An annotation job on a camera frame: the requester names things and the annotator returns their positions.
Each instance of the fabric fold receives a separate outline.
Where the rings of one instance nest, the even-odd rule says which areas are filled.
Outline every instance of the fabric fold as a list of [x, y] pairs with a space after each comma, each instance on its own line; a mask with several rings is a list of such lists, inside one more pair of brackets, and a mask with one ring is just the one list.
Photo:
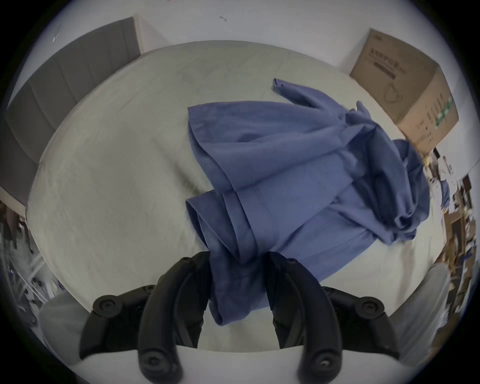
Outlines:
[[189, 108], [193, 153], [213, 191], [187, 200], [211, 252], [210, 308], [218, 324], [267, 305], [262, 256], [294, 257], [320, 281], [377, 238], [411, 240], [428, 217], [423, 164], [390, 140], [366, 108], [275, 79], [294, 104], [233, 102]]

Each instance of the cardboard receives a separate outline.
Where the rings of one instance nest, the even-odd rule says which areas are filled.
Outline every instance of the cardboard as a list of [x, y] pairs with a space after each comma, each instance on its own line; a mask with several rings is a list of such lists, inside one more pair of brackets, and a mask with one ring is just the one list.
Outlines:
[[350, 74], [426, 155], [450, 132], [458, 112], [440, 66], [418, 49], [370, 30]]

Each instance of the white table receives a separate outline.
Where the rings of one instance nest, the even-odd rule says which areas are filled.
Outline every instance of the white table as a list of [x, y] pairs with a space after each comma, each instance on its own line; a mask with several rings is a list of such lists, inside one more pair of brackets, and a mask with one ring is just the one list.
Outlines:
[[[287, 102], [274, 78], [319, 89], [347, 108], [361, 100], [392, 139], [403, 138], [354, 80], [273, 46], [206, 41], [161, 48], [108, 78], [65, 119], [40, 162], [27, 219], [48, 266], [88, 310], [105, 294], [154, 284], [202, 250], [185, 199], [210, 190], [187, 135], [187, 107], [217, 101]], [[388, 314], [414, 291], [443, 247], [431, 215], [415, 240], [379, 240], [322, 283], [375, 296]], [[201, 348], [277, 348], [269, 309], [217, 327], [206, 315]]]

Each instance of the blue shirt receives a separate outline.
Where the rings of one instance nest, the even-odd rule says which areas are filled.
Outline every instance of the blue shirt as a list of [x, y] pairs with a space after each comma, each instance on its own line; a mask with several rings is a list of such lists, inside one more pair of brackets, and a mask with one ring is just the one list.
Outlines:
[[319, 280], [377, 238], [415, 237], [429, 214], [423, 164], [390, 140], [366, 108], [278, 79], [292, 104], [212, 103], [189, 108], [193, 153], [214, 190], [187, 200], [211, 252], [218, 324], [268, 305], [262, 256], [276, 251]]

